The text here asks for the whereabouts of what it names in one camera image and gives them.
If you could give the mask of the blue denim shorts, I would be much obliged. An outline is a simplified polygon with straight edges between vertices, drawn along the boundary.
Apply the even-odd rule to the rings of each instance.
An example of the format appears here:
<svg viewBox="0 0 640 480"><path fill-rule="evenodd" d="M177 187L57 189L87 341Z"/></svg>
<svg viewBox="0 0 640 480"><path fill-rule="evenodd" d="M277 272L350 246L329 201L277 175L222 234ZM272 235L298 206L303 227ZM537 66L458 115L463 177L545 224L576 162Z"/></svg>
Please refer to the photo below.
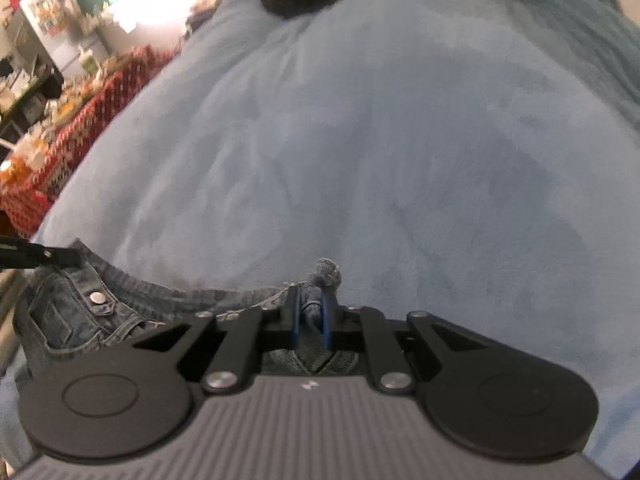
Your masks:
<svg viewBox="0 0 640 480"><path fill-rule="evenodd" d="M18 297L14 330L20 348L13 364L17 382L26 382L50 365L120 342L177 321L216 318L230 321L250 308L285 303L288 289L274 287L228 290L179 290L145 282L116 269L79 240L73 242L84 261L76 269L46 266L25 274ZM323 347L322 286L338 286L337 265L321 259L296 284L300 304L299 342L293 350L274 350L262 361L269 374L335 376L352 374L354 352Z"/></svg>

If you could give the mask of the blue plush blanket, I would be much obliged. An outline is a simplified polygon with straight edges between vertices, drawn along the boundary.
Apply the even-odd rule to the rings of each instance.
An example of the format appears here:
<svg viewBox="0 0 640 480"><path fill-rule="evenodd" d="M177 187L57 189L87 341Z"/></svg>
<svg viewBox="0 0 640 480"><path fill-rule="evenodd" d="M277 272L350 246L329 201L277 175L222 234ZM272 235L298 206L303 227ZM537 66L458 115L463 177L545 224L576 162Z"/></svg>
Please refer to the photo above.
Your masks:
<svg viewBox="0 0 640 480"><path fill-rule="evenodd" d="M639 457L639 29L617 0L338 0L213 18L110 123L35 240L179 290L423 309L576 370L587 456ZM1 372L1 455L35 455Z"/></svg>

